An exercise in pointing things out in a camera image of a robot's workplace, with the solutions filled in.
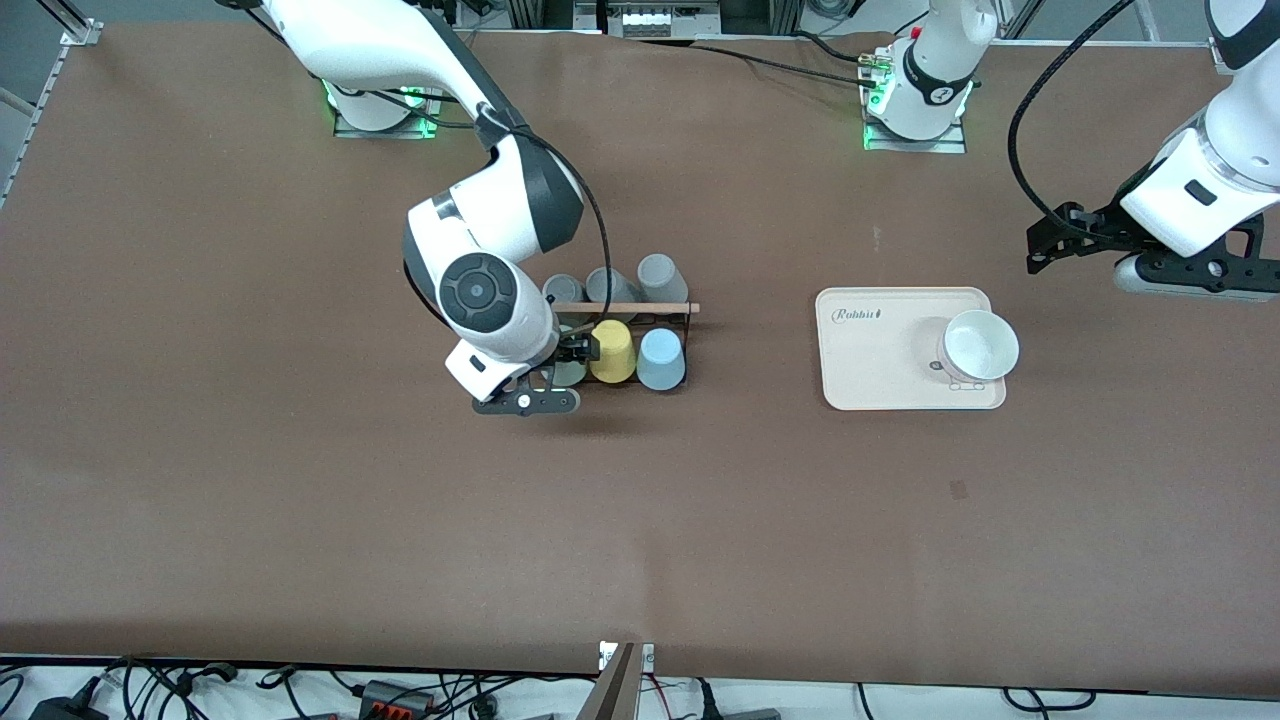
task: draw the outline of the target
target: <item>white tray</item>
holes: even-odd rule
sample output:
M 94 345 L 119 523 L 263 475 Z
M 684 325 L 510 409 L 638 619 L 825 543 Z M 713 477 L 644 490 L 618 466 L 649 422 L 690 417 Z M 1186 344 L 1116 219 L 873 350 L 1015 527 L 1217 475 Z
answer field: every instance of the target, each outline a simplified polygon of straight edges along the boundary
M 818 293 L 822 392 L 837 410 L 995 410 L 1004 378 L 947 375 L 938 340 L 951 318 L 991 310 L 975 287 L 831 287 Z

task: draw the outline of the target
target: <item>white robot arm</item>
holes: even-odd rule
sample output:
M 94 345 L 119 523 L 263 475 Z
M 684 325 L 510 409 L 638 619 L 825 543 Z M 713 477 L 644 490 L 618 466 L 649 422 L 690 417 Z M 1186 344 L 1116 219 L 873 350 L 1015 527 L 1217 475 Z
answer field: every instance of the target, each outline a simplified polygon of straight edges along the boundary
M 918 37 L 877 51 L 892 58 L 892 82 L 868 113 L 909 140 L 941 136 L 964 109 L 998 27 L 993 0 L 931 0 Z
M 1280 202 L 1280 0 L 1207 0 L 1206 10 L 1215 45 L 1235 70 L 1231 85 L 1110 205 L 1085 213 L 1068 202 L 1029 228 L 1029 273 L 1061 258 L 1120 250 L 1129 255 L 1116 264 L 1115 282 L 1128 292 L 1247 301 L 1280 293 L 1280 263 L 1261 256 L 1262 213 Z M 1016 120 L 1010 131 L 1016 135 Z M 1245 236 L 1244 255 L 1228 250 L 1231 232 Z
M 518 263 L 572 240 L 580 186 L 434 13 L 401 0 L 262 0 L 262 8 L 307 70 L 338 86 L 334 100 L 356 127 L 403 119 L 407 110 L 385 91 L 404 86 L 445 88 L 471 115 L 489 164 L 408 211 L 403 252 L 420 297 L 461 337 L 445 366 L 479 404 L 493 400 L 557 351 L 550 306 Z M 559 392 L 557 411 L 576 409 L 577 396 Z

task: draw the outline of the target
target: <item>wooden stick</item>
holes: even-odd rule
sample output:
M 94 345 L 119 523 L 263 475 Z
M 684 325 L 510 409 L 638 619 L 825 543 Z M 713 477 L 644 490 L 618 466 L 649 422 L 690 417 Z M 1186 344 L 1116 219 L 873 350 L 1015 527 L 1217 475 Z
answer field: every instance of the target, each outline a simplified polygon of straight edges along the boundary
M 557 313 L 599 313 L 603 302 L 552 302 Z M 646 313 L 649 315 L 696 315 L 701 310 L 698 302 L 612 302 L 609 315 L 626 313 Z

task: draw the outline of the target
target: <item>table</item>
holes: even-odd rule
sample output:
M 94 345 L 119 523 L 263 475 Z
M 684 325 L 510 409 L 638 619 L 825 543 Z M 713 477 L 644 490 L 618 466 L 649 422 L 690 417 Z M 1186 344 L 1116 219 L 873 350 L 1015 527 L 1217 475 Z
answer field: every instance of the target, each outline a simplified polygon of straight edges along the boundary
M 257 28 L 109 27 L 0 215 L 8 651 L 589 671 L 634 638 L 669 675 L 1280 693 L 1276 310 L 1024 273 L 1005 132 L 1057 49 L 992 49 L 964 156 L 865 152 L 847 87 L 709 53 L 475 51 L 617 266 L 681 265 L 687 387 L 474 415 L 399 270 L 474 137 L 334 140 Z M 1028 173 L 1102 205 L 1224 82 L 1202 49 L 1087 49 Z M 599 258 L 586 218 L 526 268 Z M 1000 410 L 826 406 L 820 290 L 957 284 L 1023 340 Z

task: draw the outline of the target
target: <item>yellow cup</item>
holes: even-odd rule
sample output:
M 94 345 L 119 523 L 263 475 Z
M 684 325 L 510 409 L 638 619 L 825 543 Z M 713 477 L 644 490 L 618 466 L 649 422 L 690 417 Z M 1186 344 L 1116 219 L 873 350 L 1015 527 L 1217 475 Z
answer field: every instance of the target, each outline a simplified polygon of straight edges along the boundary
M 595 325 L 591 336 L 600 343 L 600 359 L 589 364 L 602 383 L 621 383 L 636 372 L 636 346 L 631 331 L 617 320 Z

